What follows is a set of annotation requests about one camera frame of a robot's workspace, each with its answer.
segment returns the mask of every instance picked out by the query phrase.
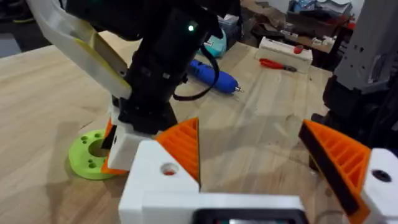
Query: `red pliers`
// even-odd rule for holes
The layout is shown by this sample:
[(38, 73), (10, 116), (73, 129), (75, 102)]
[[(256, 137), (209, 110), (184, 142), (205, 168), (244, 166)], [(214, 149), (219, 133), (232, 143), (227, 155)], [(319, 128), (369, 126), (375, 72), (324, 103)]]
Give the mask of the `red pliers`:
[(261, 58), (260, 64), (265, 67), (273, 68), (273, 69), (283, 69), (286, 71), (297, 72), (297, 68), (290, 65), (282, 65), (281, 63), (275, 62), (273, 60), (269, 60), (266, 58)]

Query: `blue power tool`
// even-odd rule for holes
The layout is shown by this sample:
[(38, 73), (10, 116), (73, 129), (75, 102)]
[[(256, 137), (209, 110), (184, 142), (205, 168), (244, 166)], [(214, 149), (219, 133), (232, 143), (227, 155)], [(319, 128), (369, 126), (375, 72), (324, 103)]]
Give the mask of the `blue power tool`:
[[(215, 74), (211, 66), (201, 63), (198, 60), (192, 60), (188, 67), (188, 74), (193, 75), (207, 85), (213, 84)], [(226, 94), (232, 94), (235, 91), (243, 92), (238, 82), (230, 74), (220, 71), (220, 77), (214, 86), (218, 91)]]

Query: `white box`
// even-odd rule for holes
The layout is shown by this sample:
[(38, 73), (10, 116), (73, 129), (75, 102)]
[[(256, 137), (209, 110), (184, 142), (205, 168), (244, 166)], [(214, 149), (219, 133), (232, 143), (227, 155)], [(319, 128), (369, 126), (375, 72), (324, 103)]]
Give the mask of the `white box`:
[(294, 46), (263, 37), (256, 53), (256, 59), (266, 58), (293, 66), (300, 73), (308, 73), (312, 63), (312, 51), (303, 49), (300, 54), (295, 54), (293, 50)]

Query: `green circular base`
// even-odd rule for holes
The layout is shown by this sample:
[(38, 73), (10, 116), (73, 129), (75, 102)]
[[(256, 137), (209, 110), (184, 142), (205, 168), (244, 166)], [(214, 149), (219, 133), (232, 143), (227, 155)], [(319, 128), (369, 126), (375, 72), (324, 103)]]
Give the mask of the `green circular base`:
[(90, 131), (76, 139), (69, 149), (69, 163), (72, 170), (80, 177), (89, 180), (104, 180), (113, 174), (102, 174), (101, 167), (106, 156), (96, 157), (90, 150), (99, 149), (104, 140), (105, 130)]

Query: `black cable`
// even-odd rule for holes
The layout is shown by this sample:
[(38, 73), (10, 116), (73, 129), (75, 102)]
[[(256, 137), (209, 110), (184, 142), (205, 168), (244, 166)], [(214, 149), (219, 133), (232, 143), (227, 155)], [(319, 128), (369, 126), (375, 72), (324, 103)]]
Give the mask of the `black cable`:
[(193, 96), (178, 96), (178, 95), (176, 95), (174, 93), (173, 94), (173, 98), (175, 100), (178, 100), (178, 101), (193, 101), (193, 100), (197, 100), (197, 99), (203, 97), (204, 95), (206, 95), (206, 93), (208, 93), (216, 85), (216, 83), (218, 81), (218, 78), (220, 77), (220, 69), (218, 68), (217, 60), (212, 56), (212, 54), (209, 51), (207, 51), (207, 49), (205, 48), (204, 45), (202, 45), (200, 47), (200, 50), (201, 50), (202, 54), (210, 61), (211, 66), (213, 67), (213, 70), (214, 70), (214, 73), (215, 73), (214, 81), (211, 84), (211, 86), (209, 88), (207, 88), (205, 91), (203, 91), (203, 92), (201, 92), (199, 94), (193, 95)]

